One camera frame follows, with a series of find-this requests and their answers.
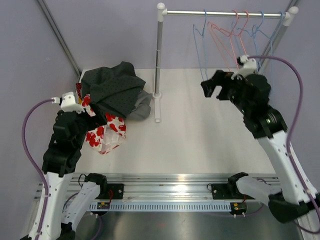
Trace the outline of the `white red floral skirt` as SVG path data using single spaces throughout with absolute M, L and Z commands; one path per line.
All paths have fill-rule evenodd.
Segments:
M 86 134 L 85 142 L 101 155 L 108 154 L 126 140 L 127 126 L 121 117 L 106 113 L 107 124 Z

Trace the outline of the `dark grey dotted skirt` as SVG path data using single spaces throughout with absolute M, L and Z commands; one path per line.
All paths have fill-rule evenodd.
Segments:
M 114 67 L 87 70 L 81 79 L 81 94 L 90 95 L 90 103 L 103 113 L 126 119 L 145 84 L 133 64 L 122 61 Z

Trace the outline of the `red white polka-dot skirt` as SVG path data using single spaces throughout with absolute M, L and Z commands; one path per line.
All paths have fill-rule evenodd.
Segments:
M 75 87 L 76 87 L 76 92 L 77 92 L 78 97 L 82 98 L 82 92 L 81 92 L 82 84 L 80 82 L 77 82 L 75 84 Z

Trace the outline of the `plain grey skirt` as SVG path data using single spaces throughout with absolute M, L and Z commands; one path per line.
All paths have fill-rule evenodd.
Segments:
M 134 107 L 127 118 L 133 121 L 143 121 L 147 119 L 151 113 L 150 103 L 152 98 L 153 96 L 151 93 L 148 93 L 145 90 L 140 91 Z

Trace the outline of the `pink hanger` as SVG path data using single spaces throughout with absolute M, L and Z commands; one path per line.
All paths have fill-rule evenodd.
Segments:
M 236 22 L 235 25 L 231 28 L 230 31 L 224 29 L 224 28 L 220 28 L 218 25 L 216 25 L 215 23 L 213 23 L 212 21 L 209 21 L 207 23 L 207 29 L 210 33 L 210 36 L 215 44 L 215 46 L 217 47 L 227 69 L 230 71 L 231 70 L 231 65 L 229 63 L 229 61 L 227 60 L 227 56 L 229 56 L 232 60 L 233 63 L 235 64 L 236 69 L 239 69 L 239 65 L 237 63 L 237 59 L 236 59 L 236 55 L 235 55 L 235 50 L 234 50 L 234 46 L 233 46 L 233 42 L 231 40 L 233 34 L 234 34 L 234 29 L 238 24 L 239 21 L 239 16 L 238 16 L 238 12 L 236 10 L 233 10 L 233 12 L 235 13 L 235 17 L 236 17 Z M 229 43 L 231 46 L 231 51 L 230 49 L 226 46 L 226 44 L 224 43 L 224 41 L 221 39 L 220 34 L 222 34 L 223 37 L 227 37 L 229 39 Z
M 246 48 L 245 48 L 245 46 L 244 46 L 244 44 L 243 44 L 242 34 L 243 34 L 243 31 L 244 31 L 244 29 L 245 29 L 245 27 L 247 26 L 247 23 L 248 23 L 248 21 L 249 21 L 249 13 L 245 10 L 245 11 L 244 11 L 244 14 L 245 14 L 245 22 L 244 22 L 244 24 L 242 25 L 242 27 L 240 27 L 239 29 L 237 29 L 238 23 L 239 23 L 239 19 L 240 19 L 240 15 L 239 15 L 239 13 L 238 13 L 238 17 L 239 17 L 238 23 L 237 23 L 236 27 L 234 28 L 234 32 L 233 32 L 233 35 L 232 35 L 232 37 L 231 37 L 231 40 L 232 40 L 232 43 L 233 43 L 233 38 L 235 38 L 236 40 L 239 39 L 240 45 L 241 45 L 241 48 L 242 48 L 242 51 L 243 51 L 244 54 L 246 54 L 247 51 L 246 51 Z

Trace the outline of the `blue hanger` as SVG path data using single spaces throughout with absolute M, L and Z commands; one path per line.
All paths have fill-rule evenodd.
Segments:
M 261 56 L 272 56 L 274 54 L 274 48 L 276 47 L 276 41 L 277 41 L 278 35 L 282 29 L 283 22 L 285 20 L 285 15 L 286 15 L 283 11 L 280 11 L 279 14 L 280 14 L 279 21 L 270 36 L 268 36 L 266 33 L 264 33 L 261 30 L 259 31 L 261 34 L 263 34 L 268 39 L 266 47 L 264 48 L 264 50 L 260 54 Z
M 196 24 L 192 25 L 192 34 L 195 45 L 196 56 L 202 81 L 208 80 L 207 68 L 207 51 L 206 51 L 206 24 L 207 24 L 207 11 L 204 9 L 204 22 L 201 29 L 198 29 Z
M 265 34 L 262 30 L 260 30 L 261 26 L 264 23 L 264 19 L 265 19 L 265 14 L 263 11 L 260 11 L 261 16 L 262 16 L 262 20 L 260 22 L 259 25 L 253 25 L 251 28 L 251 32 L 248 31 L 247 29 L 244 29 L 243 31 L 246 32 L 252 39 L 253 41 L 253 45 L 254 45 L 254 49 L 255 49 L 255 55 L 266 55 L 267 53 L 260 53 L 259 52 L 259 48 L 258 48 L 258 44 L 257 44 L 257 35 L 258 33 L 261 33 L 263 36 L 265 36 L 269 41 L 270 41 L 270 50 L 271 50 L 271 54 L 273 53 L 273 34 L 271 36 L 268 36 L 267 34 Z M 257 72 L 262 70 L 262 63 L 261 63 L 261 59 L 256 60 L 256 66 L 257 66 Z

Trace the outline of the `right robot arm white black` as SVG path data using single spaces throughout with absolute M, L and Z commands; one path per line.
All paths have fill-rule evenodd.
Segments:
M 223 189 L 233 199 L 244 196 L 266 205 L 280 223 L 292 222 L 320 207 L 320 194 L 307 180 L 304 188 L 296 169 L 302 167 L 291 149 L 287 149 L 288 128 L 281 113 L 269 104 L 271 86 L 265 76 L 249 74 L 234 76 L 233 72 L 217 70 L 212 78 L 203 81 L 204 96 L 210 98 L 217 86 L 217 99 L 230 101 L 243 115 L 248 131 L 268 156 L 280 182 L 279 187 L 267 185 L 240 172 L 228 178 Z

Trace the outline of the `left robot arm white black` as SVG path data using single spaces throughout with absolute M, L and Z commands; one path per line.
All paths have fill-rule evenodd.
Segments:
M 81 149 L 87 133 L 107 124 L 106 117 L 99 111 L 90 116 L 86 111 L 66 112 L 59 110 L 53 125 L 53 134 L 48 149 L 39 167 L 32 158 L 26 142 L 26 126 L 31 113 L 39 106 L 52 103 L 53 99 L 43 100 L 26 114 L 21 130 L 24 151 L 41 177 L 43 187 L 40 202 L 30 232 L 25 240 L 73 240 L 78 225 L 95 199 L 107 196 L 109 187 L 104 175 L 91 173 L 75 199 L 64 208 L 68 186 L 73 178 Z

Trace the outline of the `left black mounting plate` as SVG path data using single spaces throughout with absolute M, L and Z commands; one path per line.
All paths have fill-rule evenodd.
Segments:
M 123 183 L 108 183 L 101 188 L 101 192 L 98 195 L 98 200 L 122 200 L 124 196 L 124 184 Z

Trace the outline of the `black mounting plate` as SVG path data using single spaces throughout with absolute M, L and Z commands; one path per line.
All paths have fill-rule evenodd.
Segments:
M 214 200 L 231 200 L 237 198 L 227 183 L 211 183 L 210 187 Z
M 98 200 L 122 200 L 124 196 L 124 184 L 123 183 L 108 183 L 101 188 L 101 192 L 98 195 Z

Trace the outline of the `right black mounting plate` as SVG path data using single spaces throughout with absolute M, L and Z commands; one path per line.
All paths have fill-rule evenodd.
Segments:
M 237 198 L 227 183 L 211 183 L 210 187 L 214 200 L 231 200 Z

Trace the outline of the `silver white clothes rack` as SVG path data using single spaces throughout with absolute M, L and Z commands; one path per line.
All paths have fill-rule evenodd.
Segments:
M 299 0 L 291 0 L 284 11 L 285 19 L 280 33 L 276 39 L 274 52 L 277 49 L 280 41 L 286 33 L 288 27 L 299 12 Z M 261 18 L 261 13 L 248 13 L 249 18 Z M 168 10 L 164 3 L 157 4 L 157 39 L 156 39 L 156 57 L 155 57 L 155 78 L 154 78 L 154 92 L 152 94 L 154 100 L 154 121 L 161 122 L 161 93 L 160 93 L 160 75 L 161 75 L 161 53 L 162 53 L 162 39 L 163 39 L 163 22 L 165 16 L 204 16 L 204 11 L 182 11 L 182 10 Z M 234 17 L 232 12 L 222 11 L 207 11 L 207 17 Z M 239 13 L 239 16 L 244 18 L 245 13 Z M 264 19 L 280 19 L 279 13 L 265 13 Z

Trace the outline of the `aluminium rail base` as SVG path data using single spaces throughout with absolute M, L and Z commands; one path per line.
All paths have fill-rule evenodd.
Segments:
M 85 176 L 89 173 L 72 173 L 70 180 L 55 180 L 47 178 L 49 192 L 62 186 L 62 200 L 78 193 L 84 184 Z M 123 199 L 113 202 L 212 202 L 210 184 L 227 183 L 228 178 L 235 173 L 199 173 L 199 174 L 170 174 L 170 173 L 101 173 L 106 176 L 108 184 L 124 184 Z M 280 178 L 272 173 L 249 173 L 255 179 L 263 179 L 269 185 L 280 187 Z

